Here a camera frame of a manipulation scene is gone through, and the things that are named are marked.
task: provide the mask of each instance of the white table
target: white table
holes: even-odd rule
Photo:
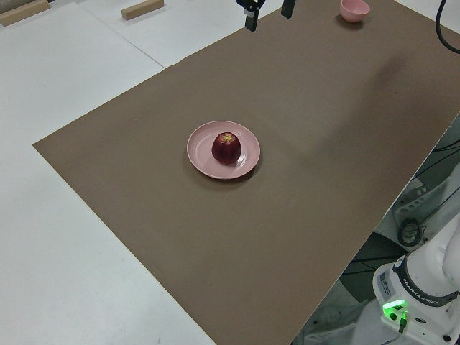
[[[56,0],[0,27],[0,344],[213,344],[32,147],[244,25],[235,0],[121,19],[137,2]],[[438,0],[400,2],[434,17]]]

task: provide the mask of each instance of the red apple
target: red apple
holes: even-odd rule
[[[235,163],[242,154],[242,145],[235,134],[230,132],[220,133],[214,140],[212,148],[213,157],[220,163]]]

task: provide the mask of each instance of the brown paper sheet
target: brown paper sheet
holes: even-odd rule
[[[434,23],[369,4],[298,1],[35,145],[218,345],[289,344],[460,109]],[[257,136],[249,177],[188,161],[219,119]]]

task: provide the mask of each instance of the wooden block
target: wooden block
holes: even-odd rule
[[[164,0],[146,0],[144,2],[141,2],[140,4],[122,9],[121,16],[125,18],[125,20],[130,20],[143,14],[146,14],[147,12],[159,9],[164,5]]]
[[[49,8],[50,5],[47,0],[35,0],[29,4],[0,14],[0,24],[5,27]]]

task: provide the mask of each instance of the pink bowl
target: pink bowl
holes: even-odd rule
[[[357,23],[370,12],[371,8],[362,0],[341,0],[340,14],[348,23]]]

